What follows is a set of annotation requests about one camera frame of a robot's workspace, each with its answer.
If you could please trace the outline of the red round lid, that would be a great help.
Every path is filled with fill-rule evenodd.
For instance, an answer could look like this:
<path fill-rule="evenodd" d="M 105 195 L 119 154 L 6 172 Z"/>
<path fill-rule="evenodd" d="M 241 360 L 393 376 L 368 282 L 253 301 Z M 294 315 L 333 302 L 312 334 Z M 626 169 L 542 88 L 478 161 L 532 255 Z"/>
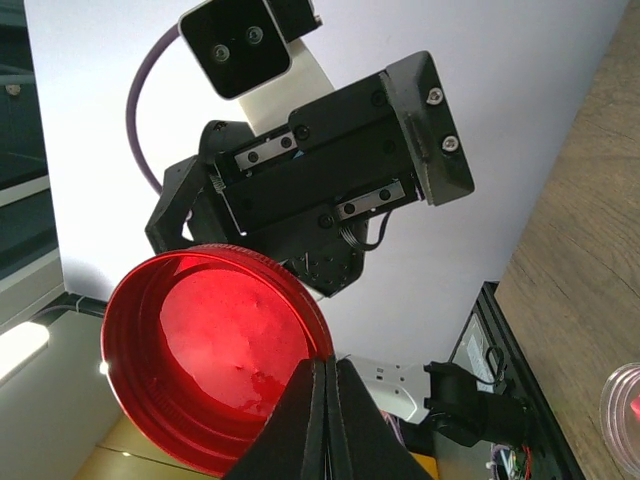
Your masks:
<path fill-rule="evenodd" d="M 101 330 L 122 410 L 158 448 L 221 477 L 261 433 L 297 365 L 334 351 L 302 283 L 239 246 L 166 252 L 113 291 Z"/>

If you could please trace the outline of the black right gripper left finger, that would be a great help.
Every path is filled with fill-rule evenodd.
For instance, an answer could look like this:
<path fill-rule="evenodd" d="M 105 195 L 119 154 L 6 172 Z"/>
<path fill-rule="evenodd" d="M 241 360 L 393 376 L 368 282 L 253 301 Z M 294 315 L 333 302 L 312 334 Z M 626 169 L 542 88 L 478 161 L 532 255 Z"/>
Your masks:
<path fill-rule="evenodd" d="M 318 359 L 301 361 L 263 430 L 224 477 L 323 479 L 325 397 L 325 363 Z"/>

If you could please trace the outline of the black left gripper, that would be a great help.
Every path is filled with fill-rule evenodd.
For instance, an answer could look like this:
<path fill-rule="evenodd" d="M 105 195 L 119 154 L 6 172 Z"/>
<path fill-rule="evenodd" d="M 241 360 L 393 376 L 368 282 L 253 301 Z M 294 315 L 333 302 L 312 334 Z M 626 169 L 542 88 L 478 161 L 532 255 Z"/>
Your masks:
<path fill-rule="evenodd" d="M 361 276 L 372 217 L 422 196 L 440 206 L 473 193 L 431 54 L 411 54 L 380 79 L 385 92 L 339 90 L 261 135 L 244 122 L 207 124 L 198 156 L 165 170 L 145 227 L 153 251 L 195 246 L 183 236 L 189 216 L 196 242 L 257 251 L 331 297 Z"/>

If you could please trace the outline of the clear plastic jar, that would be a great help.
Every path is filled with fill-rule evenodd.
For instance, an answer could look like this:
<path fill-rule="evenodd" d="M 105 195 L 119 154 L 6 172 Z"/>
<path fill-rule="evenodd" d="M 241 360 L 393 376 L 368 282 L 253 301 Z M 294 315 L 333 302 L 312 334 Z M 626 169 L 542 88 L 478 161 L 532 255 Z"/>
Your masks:
<path fill-rule="evenodd" d="M 616 369 L 604 383 L 600 397 L 600 426 L 616 463 L 639 478 L 639 363 Z"/>

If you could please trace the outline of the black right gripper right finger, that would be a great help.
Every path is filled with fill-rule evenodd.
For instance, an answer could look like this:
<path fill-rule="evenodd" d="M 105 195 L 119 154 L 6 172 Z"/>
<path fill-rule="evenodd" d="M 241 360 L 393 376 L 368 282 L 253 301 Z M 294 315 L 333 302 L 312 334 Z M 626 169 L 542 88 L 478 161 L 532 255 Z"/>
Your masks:
<path fill-rule="evenodd" d="M 329 479 L 423 479 L 431 475 L 383 419 L 354 365 L 327 361 Z"/>

